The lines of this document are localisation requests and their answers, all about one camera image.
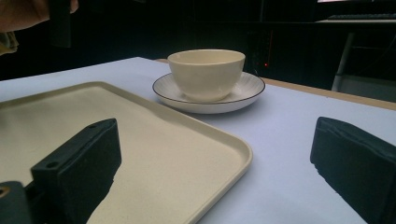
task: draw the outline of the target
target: hole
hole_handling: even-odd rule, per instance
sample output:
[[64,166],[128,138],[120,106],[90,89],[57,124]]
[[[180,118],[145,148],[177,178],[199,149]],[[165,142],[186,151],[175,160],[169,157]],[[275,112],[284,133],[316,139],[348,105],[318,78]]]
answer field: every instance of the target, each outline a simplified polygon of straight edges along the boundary
[[54,168],[55,166],[57,166],[59,164],[59,162],[57,161],[53,161],[47,164],[47,168]]
[[0,187],[0,198],[5,197],[9,193],[9,187]]

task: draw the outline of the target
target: saucer rim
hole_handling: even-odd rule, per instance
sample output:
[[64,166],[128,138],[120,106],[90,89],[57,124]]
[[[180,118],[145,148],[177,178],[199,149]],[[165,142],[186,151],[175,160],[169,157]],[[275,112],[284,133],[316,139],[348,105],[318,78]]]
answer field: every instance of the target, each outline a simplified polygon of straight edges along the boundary
[[[242,75],[254,76],[254,75],[252,75],[252,74],[250,74],[250,73],[246,73],[246,72],[243,72]],[[167,99],[167,100],[170,100],[170,101],[173,101],[173,102],[179,102],[179,103],[182,103],[182,104],[191,104],[191,105],[227,105],[227,104],[234,104],[234,103],[237,103],[237,102],[242,102],[242,101],[249,100],[249,99],[251,99],[251,98],[254,98],[254,97],[260,95],[260,94],[265,90],[265,87],[266,87],[265,81],[262,80],[262,78],[257,77],[257,76],[254,76],[254,77],[256,77],[257,79],[259,79],[259,80],[262,82],[263,86],[262,86],[262,89],[261,89],[259,92],[255,93],[255,94],[253,94],[253,95],[251,95],[251,96],[249,96],[249,97],[245,97],[245,98],[239,99],[239,100],[226,101],[226,102],[220,102],[220,101],[215,101],[215,102],[181,101],[181,100],[178,100],[178,99],[169,98],[169,97],[167,97],[167,96],[164,96],[164,95],[162,95],[162,94],[159,94],[159,93],[155,90],[155,85],[156,85],[156,83],[157,83],[158,81],[160,81],[161,79],[164,79],[164,78],[167,77],[167,76],[172,76],[172,73],[168,73],[168,74],[166,74],[166,75],[164,75],[164,76],[161,76],[161,77],[157,78],[157,80],[155,80],[154,83],[152,84],[152,89],[154,90],[154,92],[155,92],[157,95],[159,95],[159,96],[161,96],[161,97],[163,97],[163,98],[165,98],[165,99]]]

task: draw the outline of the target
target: table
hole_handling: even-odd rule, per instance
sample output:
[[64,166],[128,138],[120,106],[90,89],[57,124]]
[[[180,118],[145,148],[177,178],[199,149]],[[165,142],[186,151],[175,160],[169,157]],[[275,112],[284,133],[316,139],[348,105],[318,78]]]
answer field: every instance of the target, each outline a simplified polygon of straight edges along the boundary
[[[104,81],[159,103],[151,86],[169,72],[166,63],[132,58],[11,79],[0,82],[0,102]],[[254,154],[245,175],[199,223],[364,223],[309,161],[316,121],[340,119],[396,145],[395,104],[265,80],[253,105],[226,114],[189,114],[244,139]]]

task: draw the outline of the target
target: cloth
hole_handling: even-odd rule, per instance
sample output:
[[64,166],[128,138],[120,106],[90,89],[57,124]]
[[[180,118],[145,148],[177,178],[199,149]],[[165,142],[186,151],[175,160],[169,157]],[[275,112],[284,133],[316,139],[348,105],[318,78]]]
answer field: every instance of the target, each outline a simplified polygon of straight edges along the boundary
[[0,56],[17,51],[18,45],[14,32],[0,33]]

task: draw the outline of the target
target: bowl rim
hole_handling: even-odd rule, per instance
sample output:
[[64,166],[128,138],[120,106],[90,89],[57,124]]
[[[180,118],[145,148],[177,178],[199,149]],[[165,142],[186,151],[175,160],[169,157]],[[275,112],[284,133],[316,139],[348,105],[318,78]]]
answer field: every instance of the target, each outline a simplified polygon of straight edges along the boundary
[[[182,53],[189,53],[189,52],[198,52],[198,51],[223,51],[223,52],[231,52],[234,54],[238,54],[240,56],[240,58],[235,59],[235,60],[230,60],[228,62],[223,62],[223,63],[181,63],[181,62],[177,62],[175,61],[173,58],[175,58],[175,55],[177,54],[182,54]],[[167,60],[169,63],[174,63],[174,64],[183,64],[183,65],[191,65],[191,66],[202,66],[202,65],[213,65],[213,64],[226,64],[226,63],[236,63],[236,62],[241,62],[244,61],[246,59],[246,55],[240,51],[236,51],[236,50],[231,50],[231,49],[189,49],[189,50],[183,50],[183,51],[179,51],[179,52],[175,52],[170,54],[167,57]]]

